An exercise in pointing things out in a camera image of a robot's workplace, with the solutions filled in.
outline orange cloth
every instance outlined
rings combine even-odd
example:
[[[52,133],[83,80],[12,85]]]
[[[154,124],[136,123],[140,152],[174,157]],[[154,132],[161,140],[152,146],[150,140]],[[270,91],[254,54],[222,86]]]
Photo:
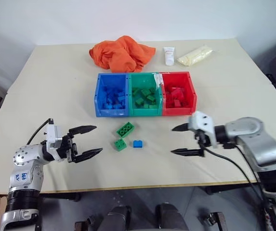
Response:
[[[94,63],[111,72],[141,72],[155,54],[155,48],[138,44],[129,36],[103,41],[90,50]]]

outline beige table top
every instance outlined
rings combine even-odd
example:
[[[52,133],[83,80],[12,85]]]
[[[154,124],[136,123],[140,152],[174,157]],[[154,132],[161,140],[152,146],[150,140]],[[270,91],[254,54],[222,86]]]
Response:
[[[145,42],[157,48],[145,72],[189,70],[198,95],[197,109],[224,124],[243,116],[265,122],[276,139],[276,90],[235,39]],[[208,59],[192,67],[164,64],[162,47],[176,47],[176,56],[207,44],[215,49]],[[171,132],[187,116],[96,118],[93,96],[97,74],[88,56],[93,44],[38,46],[8,91],[0,110],[0,193],[7,193],[13,169],[12,156],[34,130],[52,117],[62,130],[80,125],[98,129],[77,135],[79,151],[103,147],[96,157],[78,164],[51,162],[44,167],[42,192],[87,191],[115,188],[243,183],[244,177],[230,163],[206,154],[182,157],[176,148],[196,148],[192,132]],[[128,148],[117,152],[115,131],[127,121],[136,129],[125,138]],[[42,132],[32,143],[44,139]],[[130,147],[142,139],[143,149]],[[253,179],[236,150],[216,150],[236,161]]]

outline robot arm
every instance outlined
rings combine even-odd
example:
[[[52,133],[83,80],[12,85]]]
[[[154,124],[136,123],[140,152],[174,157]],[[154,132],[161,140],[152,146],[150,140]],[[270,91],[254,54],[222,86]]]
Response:
[[[53,160],[60,162],[64,159],[78,163],[102,151],[102,148],[98,148],[78,155],[76,144],[72,141],[74,135],[92,131],[96,126],[72,128],[67,135],[61,136],[60,128],[54,125],[52,119],[47,120],[47,123],[45,141],[41,144],[23,146],[15,152],[8,201],[1,218],[0,231],[36,222],[39,216],[38,202],[44,165]]]
[[[225,125],[214,126],[212,118],[202,112],[195,112],[189,122],[173,131],[191,130],[195,137],[204,140],[205,147],[217,147],[217,143],[240,145],[245,158],[253,171],[259,176],[266,197],[276,202],[276,140],[266,133],[263,122],[244,117]],[[172,151],[179,155],[200,155],[203,150],[177,149]]]

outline black cable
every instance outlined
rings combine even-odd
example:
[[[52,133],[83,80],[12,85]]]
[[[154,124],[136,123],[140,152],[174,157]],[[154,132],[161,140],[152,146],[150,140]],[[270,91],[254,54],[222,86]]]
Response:
[[[219,157],[219,158],[221,158],[221,159],[227,160],[227,161],[231,162],[232,164],[234,164],[234,165],[243,173],[244,177],[245,177],[246,180],[248,181],[250,187],[252,188],[252,190],[254,191],[254,193],[257,195],[257,197],[260,198],[262,202],[264,202],[264,200],[259,196],[258,192],[255,190],[253,184],[252,184],[251,181],[249,180],[249,178],[248,178],[248,176],[246,175],[246,173],[244,172],[244,170],[243,170],[237,163],[235,163],[233,160],[231,160],[231,159],[228,158],[228,157],[225,157],[225,156],[223,156],[223,155],[219,155],[219,154],[217,154],[217,153],[215,153],[215,152],[213,152],[213,151],[207,149],[202,143],[200,143],[200,147],[201,147],[202,149],[204,149],[205,151],[207,151],[208,153],[210,153],[210,154],[212,154],[212,155],[214,155],[214,156],[216,156],[216,157]]]
[[[264,193],[263,193],[263,189],[262,189],[261,183],[259,182],[259,180],[258,180],[258,178],[257,178],[257,176],[256,176],[256,174],[255,174],[255,172],[253,171],[252,167],[250,166],[250,164],[249,164],[247,158],[245,157],[245,154],[243,153],[243,151],[242,151],[238,146],[236,146],[236,145],[235,145],[235,148],[242,154],[242,156],[244,157],[245,161],[247,162],[247,164],[248,164],[250,170],[252,171],[252,173],[253,173],[253,175],[254,175],[255,180],[256,180],[257,183],[258,183],[258,187],[259,187],[260,192],[261,192],[261,197],[263,198],[263,201],[265,202],[265,201],[266,201],[266,198],[265,198],[265,195],[264,195]]]
[[[49,118],[49,119],[47,119],[35,132],[34,132],[34,134],[31,136],[31,138],[28,140],[28,142],[26,143],[27,145],[29,145],[31,142],[32,142],[32,140],[33,140],[33,138],[36,136],[36,134],[46,125],[46,124],[48,124],[49,123],[49,121],[50,121],[51,119]]]

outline white label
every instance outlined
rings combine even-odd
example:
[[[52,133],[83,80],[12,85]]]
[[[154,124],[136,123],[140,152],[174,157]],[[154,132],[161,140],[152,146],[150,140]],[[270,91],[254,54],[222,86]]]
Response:
[[[161,84],[163,84],[163,78],[162,74],[160,73],[154,73],[154,79],[156,82],[156,89],[160,87]]]

